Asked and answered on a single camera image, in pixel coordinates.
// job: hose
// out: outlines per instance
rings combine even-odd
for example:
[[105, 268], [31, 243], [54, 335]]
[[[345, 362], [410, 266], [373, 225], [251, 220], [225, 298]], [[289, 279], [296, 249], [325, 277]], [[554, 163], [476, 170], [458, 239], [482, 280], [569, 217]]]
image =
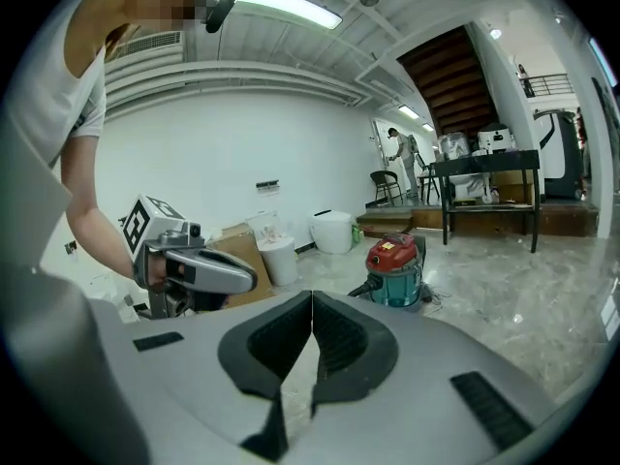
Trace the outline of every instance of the hose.
[[364, 284], [362, 284], [359, 288], [352, 290], [349, 294], [347, 294], [347, 296], [357, 297], [364, 295], [366, 293], [370, 293], [371, 291], [380, 290], [383, 285], [384, 280], [381, 277], [369, 275]]

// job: staircase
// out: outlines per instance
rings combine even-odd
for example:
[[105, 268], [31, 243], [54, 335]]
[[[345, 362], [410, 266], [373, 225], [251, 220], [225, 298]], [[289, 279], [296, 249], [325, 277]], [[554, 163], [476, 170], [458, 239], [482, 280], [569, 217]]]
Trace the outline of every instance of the staircase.
[[481, 63], [464, 27], [414, 48], [398, 61], [428, 105], [437, 136], [460, 131], [472, 138], [498, 121]]

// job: white container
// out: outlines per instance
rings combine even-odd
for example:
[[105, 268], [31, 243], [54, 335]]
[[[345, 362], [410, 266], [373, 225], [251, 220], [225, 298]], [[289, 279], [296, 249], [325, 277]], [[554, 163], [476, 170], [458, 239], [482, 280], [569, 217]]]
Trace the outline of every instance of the white container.
[[274, 286], [288, 286], [297, 280], [295, 241], [291, 237], [281, 237], [276, 241], [259, 239], [257, 245]]
[[344, 255], [353, 246], [351, 225], [351, 214], [330, 210], [310, 218], [310, 233], [320, 251]]

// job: red vacuum cleaner lid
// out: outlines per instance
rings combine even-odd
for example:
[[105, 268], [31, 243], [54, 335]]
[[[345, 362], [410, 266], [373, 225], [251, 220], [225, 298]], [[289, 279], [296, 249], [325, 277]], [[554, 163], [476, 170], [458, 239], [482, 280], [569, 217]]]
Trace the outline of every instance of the red vacuum cleaner lid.
[[418, 255], [414, 237], [409, 234], [390, 234], [372, 247], [366, 265], [377, 272], [393, 272]]

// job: rectangular black vent slot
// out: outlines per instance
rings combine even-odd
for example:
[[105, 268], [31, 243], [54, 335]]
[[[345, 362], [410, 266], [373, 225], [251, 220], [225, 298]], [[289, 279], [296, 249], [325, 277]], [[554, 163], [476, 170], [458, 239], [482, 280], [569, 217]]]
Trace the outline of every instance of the rectangular black vent slot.
[[182, 340], [183, 336], [181, 336], [178, 332], [165, 332], [164, 334], [157, 334], [156, 336], [135, 339], [134, 344], [139, 352], [145, 352], [147, 350], [161, 348], [162, 346]]
[[499, 450], [510, 448], [534, 430], [479, 372], [450, 381]]

